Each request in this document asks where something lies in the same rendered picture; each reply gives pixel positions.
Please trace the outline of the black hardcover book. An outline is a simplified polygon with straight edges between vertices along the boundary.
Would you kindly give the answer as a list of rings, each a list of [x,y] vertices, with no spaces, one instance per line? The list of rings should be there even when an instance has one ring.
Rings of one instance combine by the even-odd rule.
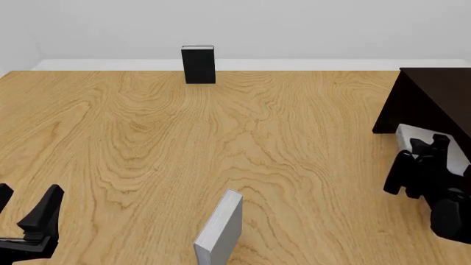
[[[214,46],[182,46],[181,55],[187,84],[215,84]]]

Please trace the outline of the grey hardcover book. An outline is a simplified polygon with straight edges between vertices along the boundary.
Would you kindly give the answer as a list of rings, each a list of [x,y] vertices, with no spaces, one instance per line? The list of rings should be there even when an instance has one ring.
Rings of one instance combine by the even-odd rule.
[[[227,189],[194,241],[198,265],[226,265],[242,233],[243,195]]]

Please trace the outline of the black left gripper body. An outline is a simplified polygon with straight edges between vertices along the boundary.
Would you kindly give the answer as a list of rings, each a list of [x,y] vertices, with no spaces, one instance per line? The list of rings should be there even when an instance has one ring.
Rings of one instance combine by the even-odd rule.
[[[58,245],[54,236],[33,236],[32,238],[0,238],[0,265],[14,262],[49,259]]]

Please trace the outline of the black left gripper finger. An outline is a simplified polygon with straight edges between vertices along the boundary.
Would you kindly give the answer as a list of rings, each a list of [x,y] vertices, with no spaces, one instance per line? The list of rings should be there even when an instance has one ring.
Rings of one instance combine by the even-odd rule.
[[[12,190],[6,183],[0,183],[0,213],[6,207],[6,204],[12,197],[13,192],[14,190]]]
[[[24,238],[59,238],[58,220],[64,190],[51,185],[39,203],[17,225],[24,231]]]

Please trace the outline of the dark brown wooden cabinet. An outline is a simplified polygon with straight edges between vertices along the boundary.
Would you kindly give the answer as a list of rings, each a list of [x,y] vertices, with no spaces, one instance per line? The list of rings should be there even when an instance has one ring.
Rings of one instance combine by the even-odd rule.
[[[401,68],[372,132],[400,124],[452,135],[471,160],[471,68]]]

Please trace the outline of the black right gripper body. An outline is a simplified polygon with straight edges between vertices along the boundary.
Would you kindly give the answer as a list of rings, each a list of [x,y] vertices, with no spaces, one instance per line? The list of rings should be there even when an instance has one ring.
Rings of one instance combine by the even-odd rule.
[[[446,199],[447,151],[427,149],[417,157],[407,149],[400,151],[386,177],[383,190],[397,195],[402,187],[409,198]]]

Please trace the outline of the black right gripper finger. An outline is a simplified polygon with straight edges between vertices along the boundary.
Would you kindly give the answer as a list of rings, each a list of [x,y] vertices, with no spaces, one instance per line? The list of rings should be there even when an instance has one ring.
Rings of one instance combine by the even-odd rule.
[[[435,156],[439,158],[447,158],[449,144],[450,139],[446,135],[434,134],[432,150]]]
[[[426,159],[431,158],[431,145],[425,143],[424,141],[420,140],[419,138],[411,138],[410,139],[412,152],[411,154],[415,159]]]

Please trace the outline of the white book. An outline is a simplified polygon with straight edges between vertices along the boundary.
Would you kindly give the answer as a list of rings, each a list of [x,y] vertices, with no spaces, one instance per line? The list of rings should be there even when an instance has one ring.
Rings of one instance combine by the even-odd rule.
[[[433,136],[435,134],[445,135],[450,139],[447,150],[448,171],[458,176],[464,176],[465,171],[469,166],[471,166],[471,163],[462,151],[461,147],[458,145],[458,143],[456,143],[455,138],[452,135],[436,132],[433,130],[426,130],[420,127],[413,127],[406,124],[399,124],[395,133],[399,150],[407,150],[411,152],[414,158],[417,158],[419,153],[418,151],[413,150],[411,139],[418,139],[427,145],[431,145],[433,143]]]

